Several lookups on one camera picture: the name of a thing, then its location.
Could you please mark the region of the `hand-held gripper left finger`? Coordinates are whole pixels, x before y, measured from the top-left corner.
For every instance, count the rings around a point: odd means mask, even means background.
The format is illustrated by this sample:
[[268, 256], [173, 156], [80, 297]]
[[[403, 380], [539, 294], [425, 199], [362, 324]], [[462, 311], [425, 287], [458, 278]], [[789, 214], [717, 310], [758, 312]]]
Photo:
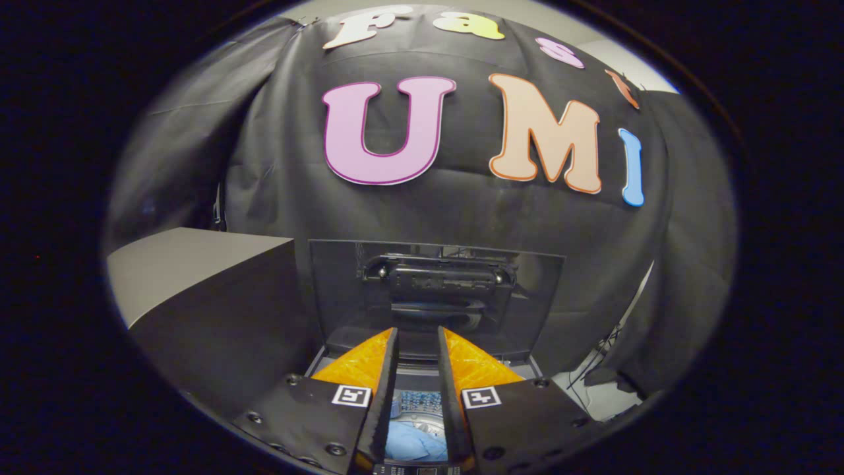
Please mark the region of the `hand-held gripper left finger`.
[[398, 352], [398, 329], [386, 329], [310, 377], [284, 376], [234, 426], [310, 473], [370, 470], [385, 459]]

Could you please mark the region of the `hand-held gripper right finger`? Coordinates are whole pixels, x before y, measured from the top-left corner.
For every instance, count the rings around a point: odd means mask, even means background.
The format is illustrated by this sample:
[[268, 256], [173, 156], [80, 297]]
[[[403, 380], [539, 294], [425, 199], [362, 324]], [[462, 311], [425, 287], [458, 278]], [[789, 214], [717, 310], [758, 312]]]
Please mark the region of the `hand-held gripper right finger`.
[[603, 435], [552, 379], [516, 375], [445, 327], [438, 337], [448, 460], [467, 473], [551, 473]]

